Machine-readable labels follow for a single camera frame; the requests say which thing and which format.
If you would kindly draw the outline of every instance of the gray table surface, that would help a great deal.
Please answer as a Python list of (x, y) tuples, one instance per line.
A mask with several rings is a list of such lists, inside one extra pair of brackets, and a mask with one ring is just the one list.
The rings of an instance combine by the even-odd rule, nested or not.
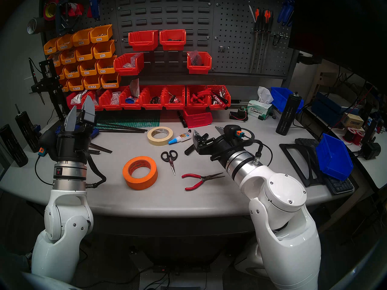
[[(286, 136), (276, 134), (275, 130), (280, 118), (280, 114), (276, 111), (277, 119), (268, 118), (261, 121), (250, 116), (246, 123), (230, 120), (228, 114), (228, 111), (212, 111), (213, 123), (195, 128), (195, 130), (201, 135), (208, 133), (209, 137), (216, 138), (219, 133), (215, 126), (240, 124), (253, 131), (256, 139), (260, 139), (272, 149), (274, 156), (270, 168), (273, 171), (287, 173), (300, 181), (279, 144), (294, 143), (295, 138), (312, 138), (306, 130), (291, 128)], [(171, 128), (175, 136), (188, 130), (184, 129), (178, 121), (175, 111), (163, 111), (160, 126)], [(107, 181), (98, 188), (88, 189), (88, 203), (94, 214), (146, 218), (188, 218), (225, 217), (249, 213), (249, 199), (240, 192), (238, 186), (225, 173), (219, 162), (211, 162), (209, 156), (199, 155), (195, 151), (189, 156), (184, 154), (184, 151), (192, 145), (192, 140), (157, 147), (148, 142), (146, 133), (100, 133), (93, 139), (93, 143), (113, 151), (111, 154), (101, 152), (100, 155), (92, 155), (98, 169), (107, 177)], [(163, 151), (171, 149), (176, 150), (179, 154), (174, 162), (176, 176), (173, 175), (169, 163), (160, 158)], [(257, 146), (253, 144), (246, 149), (255, 153)], [(50, 197), (51, 187), (41, 183), (35, 175), (34, 164), (37, 154), (32, 153), (29, 146), (24, 151), (29, 158), (28, 164), (19, 168), (14, 162), (0, 181), (0, 189), (26, 200), (46, 205)], [(299, 153), (293, 152), (292, 155), (297, 162), (301, 158)], [(142, 191), (129, 188), (122, 175), (125, 163), (137, 156), (153, 158), (158, 169), (157, 181), (150, 188)], [(264, 148), (260, 161), (267, 164), (269, 160), (270, 152)], [(37, 171), (44, 181), (52, 181), (54, 163), (48, 155), (40, 158)], [(183, 174), (208, 175), (218, 172), (224, 172), (225, 177), (207, 181), (191, 192), (184, 190), (185, 187), (196, 184), (198, 179), (182, 179)], [(97, 181), (99, 181), (99, 177), (88, 169), (87, 182)], [(306, 188), (306, 191), (307, 205), (315, 205), (345, 196), (345, 194), (333, 196), (325, 185), (312, 186)]]
[[(311, 107), (308, 108), (308, 111), (312, 113), (321, 123), (328, 126), (328, 124), (318, 115), (311, 111)], [(333, 128), (332, 132), (340, 139), (343, 139), (345, 134), (345, 129), (337, 129)], [(375, 142), (380, 144), (380, 154), (374, 159), (366, 160), (364, 158), (359, 157), (358, 160), (367, 171), (372, 181), (375, 183), (375, 186), (378, 189), (383, 188), (387, 185), (387, 174), (386, 174), (386, 160), (387, 160), (387, 132), (381, 134), (375, 134), (376, 139)], [(360, 146), (355, 144), (348, 144), (344, 142), (351, 152), (357, 152), (360, 150)]]

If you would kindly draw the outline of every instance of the superglue bottle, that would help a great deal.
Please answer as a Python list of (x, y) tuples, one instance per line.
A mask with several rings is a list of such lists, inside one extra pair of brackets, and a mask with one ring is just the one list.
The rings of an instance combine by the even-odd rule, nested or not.
[(192, 138), (191, 130), (188, 130), (187, 133), (184, 133), (184, 134), (177, 136), (175, 139), (172, 139), (171, 141), (169, 141), (168, 144), (186, 141), (186, 140), (191, 139), (191, 138)]

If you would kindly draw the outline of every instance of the pliers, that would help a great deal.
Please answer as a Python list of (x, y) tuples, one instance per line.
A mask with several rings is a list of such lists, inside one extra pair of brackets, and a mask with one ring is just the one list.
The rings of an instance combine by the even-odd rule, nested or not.
[(208, 181), (208, 180), (213, 180), (213, 179), (217, 179), (219, 177), (225, 177), (225, 176), (218, 176), (219, 174), (222, 174), (222, 172), (218, 173), (218, 174), (212, 174), (210, 176), (200, 176), (198, 174), (184, 174), (182, 175), (182, 178), (184, 179), (185, 177), (196, 177), (198, 179), (202, 179), (199, 183), (197, 183), (195, 186), (192, 186), (192, 187), (187, 187), (185, 188), (186, 191), (192, 191), (192, 190), (195, 190), (196, 188), (198, 188), (201, 184), (203, 184), (205, 181)]

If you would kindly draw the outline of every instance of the white wall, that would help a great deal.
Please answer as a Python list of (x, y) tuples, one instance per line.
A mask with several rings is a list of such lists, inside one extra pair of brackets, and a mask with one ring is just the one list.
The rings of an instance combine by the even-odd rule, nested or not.
[[(27, 85), (30, 83), (24, 81), (31, 77), (28, 57), (37, 66), (44, 60), (40, 34), (27, 33), (27, 23), (32, 17), (38, 17), (38, 8), (39, 0), (25, 0), (0, 31), (0, 127), (8, 123), (23, 148), (27, 142), (16, 124), (17, 111), (14, 104), (18, 105), (20, 111), (27, 111), (32, 124), (40, 124), (42, 127), (46, 125), (54, 108), (47, 93), (42, 94), (46, 103), (43, 105), (38, 94), (29, 94), (31, 89), (28, 90)], [(39, 80), (41, 75), (35, 72)]]

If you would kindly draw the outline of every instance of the black monitor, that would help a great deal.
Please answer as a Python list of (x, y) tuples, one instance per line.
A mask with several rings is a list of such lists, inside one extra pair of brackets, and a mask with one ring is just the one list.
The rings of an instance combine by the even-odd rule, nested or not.
[(347, 68), (387, 93), (387, 0), (295, 0), (289, 47)]

